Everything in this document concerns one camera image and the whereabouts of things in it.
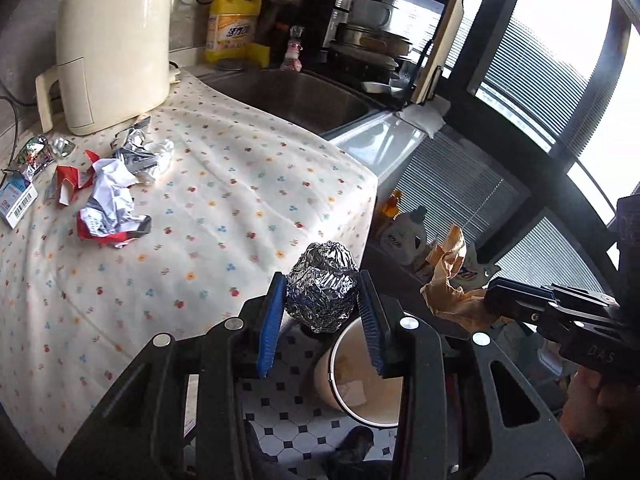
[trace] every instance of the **window blind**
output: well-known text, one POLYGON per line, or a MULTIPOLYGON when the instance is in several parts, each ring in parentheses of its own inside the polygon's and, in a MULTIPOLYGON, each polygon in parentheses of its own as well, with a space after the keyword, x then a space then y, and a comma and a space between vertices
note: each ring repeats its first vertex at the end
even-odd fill
POLYGON ((587 80, 540 43, 532 31, 511 19, 485 80, 513 99, 559 136, 587 86, 587 80))
POLYGON ((604 292, 587 264, 547 217, 497 264, 502 268, 497 276, 529 285, 557 283, 604 292))
POLYGON ((472 152, 455 141, 458 134, 445 125, 434 139, 415 150, 400 177, 401 212, 423 205, 427 237, 443 241, 452 222, 469 242, 499 228, 525 196, 472 152))

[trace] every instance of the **snack wrapper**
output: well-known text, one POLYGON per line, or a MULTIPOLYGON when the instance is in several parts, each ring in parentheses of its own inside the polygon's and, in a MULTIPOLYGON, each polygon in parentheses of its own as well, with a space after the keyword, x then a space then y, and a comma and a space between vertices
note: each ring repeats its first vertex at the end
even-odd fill
POLYGON ((137 174, 158 165, 158 156, 143 148, 150 123, 150 116, 138 118, 133 126, 119 131, 111 142, 113 158, 122 161, 129 173, 137 174))
POLYGON ((351 315, 358 269, 338 242, 313 243, 287 276, 287 313, 316 333, 335 332, 351 315))
POLYGON ((68 139, 65 139, 63 136, 56 136, 51 139, 51 152, 56 158, 65 158, 66 156, 71 155, 73 150, 76 148, 76 144, 71 142, 68 139))
POLYGON ((20 173, 25 181, 33 182, 53 160, 53 152, 47 137, 39 135, 27 140, 6 170, 20 173))

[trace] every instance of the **kitchen sink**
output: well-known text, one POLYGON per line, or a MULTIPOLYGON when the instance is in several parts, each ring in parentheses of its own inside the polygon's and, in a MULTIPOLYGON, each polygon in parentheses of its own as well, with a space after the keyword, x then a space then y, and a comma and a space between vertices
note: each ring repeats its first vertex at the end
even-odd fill
POLYGON ((309 72, 244 70, 200 77, 211 88, 324 136, 328 131, 380 111, 376 103, 309 72))

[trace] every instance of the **shoe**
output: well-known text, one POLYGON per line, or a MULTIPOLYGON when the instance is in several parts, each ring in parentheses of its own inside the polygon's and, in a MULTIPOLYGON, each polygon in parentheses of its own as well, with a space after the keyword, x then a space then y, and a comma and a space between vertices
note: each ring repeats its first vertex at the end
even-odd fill
POLYGON ((344 438, 334 453, 334 460, 339 463, 362 462, 373 447, 373 431, 365 426, 356 426, 344 438))

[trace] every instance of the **air fryer handle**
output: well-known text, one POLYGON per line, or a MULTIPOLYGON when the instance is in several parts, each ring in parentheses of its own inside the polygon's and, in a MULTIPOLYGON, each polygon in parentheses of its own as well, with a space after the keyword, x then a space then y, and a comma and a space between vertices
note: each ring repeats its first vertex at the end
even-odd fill
POLYGON ((58 67, 52 66, 36 78, 36 100, 38 102, 38 113, 40 114, 40 124, 42 133, 46 133, 53 128, 51 118, 51 97, 49 90, 51 85, 58 80, 58 67))

